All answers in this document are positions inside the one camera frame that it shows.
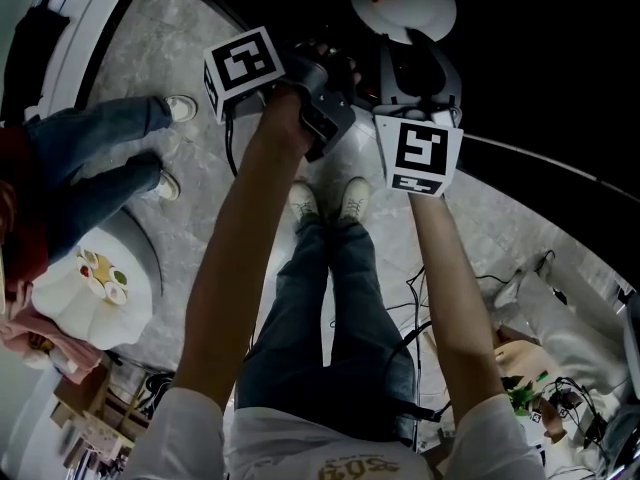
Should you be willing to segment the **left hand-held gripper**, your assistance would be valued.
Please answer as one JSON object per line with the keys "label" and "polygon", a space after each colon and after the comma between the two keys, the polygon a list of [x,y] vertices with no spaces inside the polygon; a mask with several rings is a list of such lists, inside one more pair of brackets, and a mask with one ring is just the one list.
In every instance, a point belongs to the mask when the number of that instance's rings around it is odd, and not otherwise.
{"label": "left hand-held gripper", "polygon": [[216,121],[226,127],[229,161],[234,119],[259,113],[277,83],[300,94],[299,119],[314,137],[309,162],[326,156],[356,121],[356,84],[345,54],[304,43],[275,46],[258,27],[204,51],[204,87]]}

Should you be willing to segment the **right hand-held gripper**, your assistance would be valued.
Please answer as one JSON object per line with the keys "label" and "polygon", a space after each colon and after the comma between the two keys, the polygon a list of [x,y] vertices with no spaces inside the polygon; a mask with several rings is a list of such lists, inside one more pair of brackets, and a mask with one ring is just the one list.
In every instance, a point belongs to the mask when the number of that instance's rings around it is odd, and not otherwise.
{"label": "right hand-held gripper", "polygon": [[[418,29],[408,28],[412,44],[435,59],[444,83],[430,96],[433,103],[460,103],[462,82],[456,68],[437,43]],[[437,106],[422,111],[403,92],[395,74],[389,44],[382,35],[380,102],[373,110],[386,187],[423,196],[440,197],[451,184],[460,154],[463,131],[458,128],[460,110]]]}

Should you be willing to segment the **white plate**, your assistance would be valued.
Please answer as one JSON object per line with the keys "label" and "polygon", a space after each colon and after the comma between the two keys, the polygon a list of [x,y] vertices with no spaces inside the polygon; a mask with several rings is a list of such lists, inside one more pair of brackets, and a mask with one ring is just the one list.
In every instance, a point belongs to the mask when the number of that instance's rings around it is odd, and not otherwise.
{"label": "white plate", "polygon": [[373,32],[408,44],[408,28],[418,29],[433,41],[446,37],[457,17],[455,0],[350,0],[358,17]]}

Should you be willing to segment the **person's left forearm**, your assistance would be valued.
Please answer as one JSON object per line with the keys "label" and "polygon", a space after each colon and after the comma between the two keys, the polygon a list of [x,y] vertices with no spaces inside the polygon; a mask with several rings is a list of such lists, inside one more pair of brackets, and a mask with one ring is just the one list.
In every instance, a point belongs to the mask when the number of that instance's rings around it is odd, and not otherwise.
{"label": "person's left forearm", "polygon": [[301,97],[272,93],[221,206],[186,308],[178,388],[226,406],[255,328],[275,235],[311,136]]}

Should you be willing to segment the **person's left hand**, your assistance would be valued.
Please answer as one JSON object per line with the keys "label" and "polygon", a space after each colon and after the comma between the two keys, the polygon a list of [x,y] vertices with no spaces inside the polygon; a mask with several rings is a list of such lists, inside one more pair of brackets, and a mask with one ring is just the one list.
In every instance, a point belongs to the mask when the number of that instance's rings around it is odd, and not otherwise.
{"label": "person's left hand", "polygon": [[328,72],[329,83],[334,90],[354,89],[359,84],[361,74],[356,69],[356,62],[342,49],[326,43],[317,43],[315,48],[319,63]]}

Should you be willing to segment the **person's right shoe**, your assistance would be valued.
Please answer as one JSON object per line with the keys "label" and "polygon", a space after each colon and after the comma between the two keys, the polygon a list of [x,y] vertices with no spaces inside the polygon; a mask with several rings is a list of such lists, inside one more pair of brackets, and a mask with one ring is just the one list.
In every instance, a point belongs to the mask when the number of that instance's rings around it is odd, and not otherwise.
{"label": "person's right shoe", "polygon": [[371,198],[371,186],[362,177],[351,179],[344,190],[339,219],[361,221]]}

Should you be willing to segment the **person's left shoe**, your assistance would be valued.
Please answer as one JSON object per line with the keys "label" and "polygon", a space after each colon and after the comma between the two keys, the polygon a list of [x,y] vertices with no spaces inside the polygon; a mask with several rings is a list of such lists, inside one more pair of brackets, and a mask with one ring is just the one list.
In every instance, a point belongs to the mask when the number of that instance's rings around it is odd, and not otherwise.
{"label": "person's left shoe", "polygon": [[311,187],[303,181],[295,181],[289,191],[288,203],[298,222],[305,217],[317,217],[319,209]]}

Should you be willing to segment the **yellow tray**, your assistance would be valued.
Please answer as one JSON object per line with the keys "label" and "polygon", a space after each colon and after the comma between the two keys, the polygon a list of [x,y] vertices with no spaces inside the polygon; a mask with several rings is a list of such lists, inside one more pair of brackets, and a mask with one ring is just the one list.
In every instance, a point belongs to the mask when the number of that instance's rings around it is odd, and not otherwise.
{"label": "yellow tray", "polygon": [[[80,250],[80,252],[76,255],[77,271],[78,271],[78,267],[79,267],[80,265],[82,265],[82,264],[89,266],[89,264],[88,264],[88,263],[85,261],[85,259],[81,256],[81,251],[82,251],[82,250],[83,250],[83,249],[81,249],[81,250]],[[99,267],[98,267],[97,269],[92,269],[92,268],[89,266],[89,267],[91,268],[91,270],[93,271],[93,277],[92,277],[92,278],[95,278],[95,279],[99,280],[103,285],[104,285],[105,283],[108,283],[108,282],[112,282],[112,283],[114,283],[114,282],[112,281],[112,279],[111,279],[110,275],[109,275],[109,270],[110,270],[110,268],[111,268],[111,267],[116,267],[116,266],[114,266],[114,265],[111,263],[111,261],[110,261],[107,257],[105,257],[105,256],[103,256],[103,255],[101,255],[101,254],[98,254],[98,253],[95,253],[95,254],[98,256],[98,259],[99,259]],[[85,278],[85,277],[83,277],[83,276],[81,276],[81,278],[84,280],[84,282],[85,282],[86,286],[89,288],[89,286],[87,285],[87,279],[88,279],[88,278]],[[128,279],[128,284],[127,284],[126,286],[121,286],[121,285],[119,285],[119,286],[120,286],[120,287],[122,287],[122,288],[127,292],[127,300],[128,300],[129,279]],[[99,298],[99,299],[101,299],[101,300],[105,301],[105,302],[106,302],[106,303],[108,303],[108,304],[111,304],[111,303],[106,299],[106,296],[105,296],[104,298]]]}

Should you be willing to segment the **person's blue jeans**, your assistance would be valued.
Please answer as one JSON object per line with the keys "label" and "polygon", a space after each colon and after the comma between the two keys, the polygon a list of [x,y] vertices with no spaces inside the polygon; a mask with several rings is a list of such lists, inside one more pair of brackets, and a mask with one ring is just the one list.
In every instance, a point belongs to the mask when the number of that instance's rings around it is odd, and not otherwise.
{"label": "person's blue jeans", "polygon": [[398,410],[414,362],[385,309],[373,242],[353,220],[303,217],[276,298],[236,383],[239,409],[269,408],[353,438],[410,444]]}

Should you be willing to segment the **round wooden side table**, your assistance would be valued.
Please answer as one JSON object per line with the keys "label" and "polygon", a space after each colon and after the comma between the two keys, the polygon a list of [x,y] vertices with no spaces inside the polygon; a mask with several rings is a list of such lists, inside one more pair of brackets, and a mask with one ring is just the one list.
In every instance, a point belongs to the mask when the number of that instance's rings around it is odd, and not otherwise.
{"label": "round wooden side table", "polygon": [[559,410],[551,402],[556,391],[555,381],[563,375],[560,367],[537,341],[511,328],[501,326],[495,338],[495,359],[501,378],[523,376],[524,383],[532,381],[534,385],[529,414],[516,415],[528,442],[541,444],[549,439],[557,443],[566,435]]}

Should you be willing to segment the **white round pouf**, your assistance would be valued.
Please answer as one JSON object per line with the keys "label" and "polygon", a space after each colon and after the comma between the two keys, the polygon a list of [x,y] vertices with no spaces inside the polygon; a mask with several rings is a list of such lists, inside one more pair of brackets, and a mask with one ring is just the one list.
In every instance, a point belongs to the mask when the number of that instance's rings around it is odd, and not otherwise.
{"label": "white round pouf", "polygon": [[[129,279],[128,300],[114,306],[95,296],[78,274],[76,255],[87,249],[107,257]],[[134,225],[95,228],[35,281],[33,304],[67,335],[100,350],[131,345],[153,316],[161,287],[154,249]]]}

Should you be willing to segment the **pink blanket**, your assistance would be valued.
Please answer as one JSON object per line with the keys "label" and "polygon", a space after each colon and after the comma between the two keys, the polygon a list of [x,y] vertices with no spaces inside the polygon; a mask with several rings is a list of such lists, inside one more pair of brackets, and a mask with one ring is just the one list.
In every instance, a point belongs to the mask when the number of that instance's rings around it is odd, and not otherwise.
{"label": "pink blanket", "polygon": [[85,341],[65,334],[31,302],[33,285],[19,281],[14,291],[5,291],[0,312],[0,341],[35,370],[56,369],[80,384],[101,362],[102,353]]}

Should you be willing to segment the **green artificial plant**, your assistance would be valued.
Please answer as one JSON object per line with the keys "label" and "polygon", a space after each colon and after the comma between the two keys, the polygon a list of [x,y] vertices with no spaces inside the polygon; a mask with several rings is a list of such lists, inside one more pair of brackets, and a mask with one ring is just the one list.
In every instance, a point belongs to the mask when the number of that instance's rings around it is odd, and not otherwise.
{"label": "green artificial plant", "polygon": [[501,381],[514,413],[521,417],[527,416],[535,395],[533,382],[524,383],[523,376],[502,377]]}

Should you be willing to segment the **brown cardboard box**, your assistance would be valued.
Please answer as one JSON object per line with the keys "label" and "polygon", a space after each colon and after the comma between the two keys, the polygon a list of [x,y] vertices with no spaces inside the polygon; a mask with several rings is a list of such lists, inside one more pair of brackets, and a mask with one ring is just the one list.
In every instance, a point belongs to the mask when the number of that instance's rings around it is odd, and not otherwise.
{"label": "brown cardboard box", "polygon": [[104,399],[110,380],[110,370],[100,365],[92,370],[80,384],[62,378],[54,390],[54,395],[75,414],[85,412],[96,414],[104,406]]}

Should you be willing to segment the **person's white shirt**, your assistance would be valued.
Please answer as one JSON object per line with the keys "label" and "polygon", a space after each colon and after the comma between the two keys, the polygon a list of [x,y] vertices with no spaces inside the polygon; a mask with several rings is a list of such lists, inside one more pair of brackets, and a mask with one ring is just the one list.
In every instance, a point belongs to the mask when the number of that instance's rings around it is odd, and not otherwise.
{"label": "person's white shirt", "polygon": [[[223,434],[220,407],[172,388],[139,438],[121,480],[433,480],[425,459],[398,442],[354,439],[285,412],[245,408]],[[508,398],[464,416],[446,480],[547,480]]]}

